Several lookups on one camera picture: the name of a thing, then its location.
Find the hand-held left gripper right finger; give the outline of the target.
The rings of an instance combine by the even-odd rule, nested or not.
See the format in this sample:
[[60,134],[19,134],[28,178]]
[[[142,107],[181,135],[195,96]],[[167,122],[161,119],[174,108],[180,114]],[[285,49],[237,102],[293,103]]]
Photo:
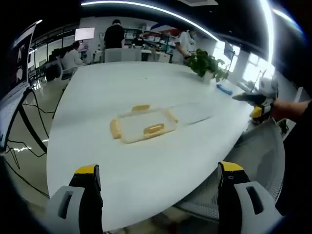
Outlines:
[[271,194],[240,165],[219,162],[218,179],[220,234],[267,234],[282,219]]

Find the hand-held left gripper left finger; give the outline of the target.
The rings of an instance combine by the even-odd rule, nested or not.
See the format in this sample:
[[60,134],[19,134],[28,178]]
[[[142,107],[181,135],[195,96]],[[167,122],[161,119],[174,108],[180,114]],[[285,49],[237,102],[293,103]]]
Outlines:
[[102,234],[102,207],[99,165],[80,167],[50,197],[46,228],[52,234]]

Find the person's right hand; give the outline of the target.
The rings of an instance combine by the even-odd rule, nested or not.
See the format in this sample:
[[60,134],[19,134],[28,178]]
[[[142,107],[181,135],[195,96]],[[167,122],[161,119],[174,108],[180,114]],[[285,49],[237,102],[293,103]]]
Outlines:
[[301,115],[302,110],[298,103],[283,102],[278,99],[273,102],[271,116],[275,120],[286,118],[296,121]]

